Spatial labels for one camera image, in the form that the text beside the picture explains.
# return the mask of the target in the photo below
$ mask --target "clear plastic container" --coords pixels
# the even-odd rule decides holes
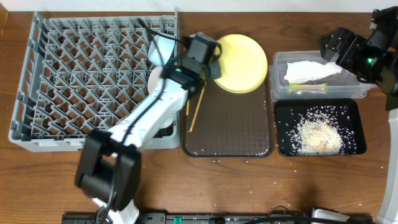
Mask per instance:
[[[320,51],[307,52],[277,52],[274,55],[274,66],[271,68],[271,98],[273,101],[288,99],[314,98],[364,98],[366,92],[375,87],[375,84],[364,84],[357,81],[354,74],[343,69],[339,74],[330,75],[303,85],[317,86],[289,86],[285,80],[287,64],[301,61],[319,62],[328,61],[321,58]]]

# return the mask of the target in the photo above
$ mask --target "plastic bin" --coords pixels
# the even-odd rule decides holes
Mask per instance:
[[[177,12],[140,17],[151,29],[180,38]],[[147,59],[150,34],[137,18],[44,19],[35,12],[9,140],[32,152],[77,151],[92,129],[105,131],[129,115],[147,96],[155,68]],[[176,113],[146,148],[179,144]]]
[[[333,57],[331,61],[335,62],[337,58]],[[321,58],[320,51],[275,53],[274,66],[271,68],[271,98],[273,101],[315,98],[363,98],[369,89],[376,86],[375,84],[360,83],[354,74],[345,69],[339,74],[304,83],[308,85],[326,84],[323,87],[289,86],[289,82],[284,79],[287,72],[287,64],[304,60],[322,64],[328,62]]]

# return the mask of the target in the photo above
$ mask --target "dish rack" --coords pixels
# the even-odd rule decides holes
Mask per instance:
[[[148,95],[154,38],[138,17],[44,19],[33,16],[9,140],[33,152],[77,151],[92,129],[118,124]],[[180,38],[177,12],[140,16],[157,32]],[[177,44],[174,55],[178,52]],[[180,144],[178,113],[146,148]]]

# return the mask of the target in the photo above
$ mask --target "black tray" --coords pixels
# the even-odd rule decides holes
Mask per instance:
[[[354,131],[356,149],[354,149],[354,147],[349,147],[348,140],[343,138],[343,142],[346,144],[345,147],[340,149],[340,152],[341,150],[344,150],[345,154],[363,154],[366,152],[366,141],[361,118],[359,116],[358,106],[353,99],[283,100],[275,104],[277,140],[279,150],[283,155],[298,155],[290,142],[288,132],[299,123],[298,121],[301,119],[300,114],[305,114],[307,109],[313,108],[314,106],[336,106],[336,110],[339,110],[339,112],[343,113],[345,111],[344,115],[336,116],[337,122],[341,128],[348,128],[350,131]],[[326,107],[320,110],[322,110],[323,113],[327,113]]]

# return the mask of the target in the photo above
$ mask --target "wood grain surface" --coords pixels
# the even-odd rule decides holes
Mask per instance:
[[[79,152],[31,153],[7,138],[32,15],[10,12],[0,35],[0,223],[60,223],[64,212],[96,209],[73,184]],[[245,34],[261,44],[271,63],[276,52],[317,50],[318,36],[340,26],[369,35],[370,18],[354,13],[180,14],[183,34],[201,30],[216,39]],[[182,213],[267,213],[276,205],[302,212],[316,205],[374,217],[384,195],[390,149],[385,100],[377,88],[357,100],[368,145],[363,155],[284,157],[275,150],[263,159],[218,161],[188,157],[180,148],[148,150],[135,203],[140,209]]]

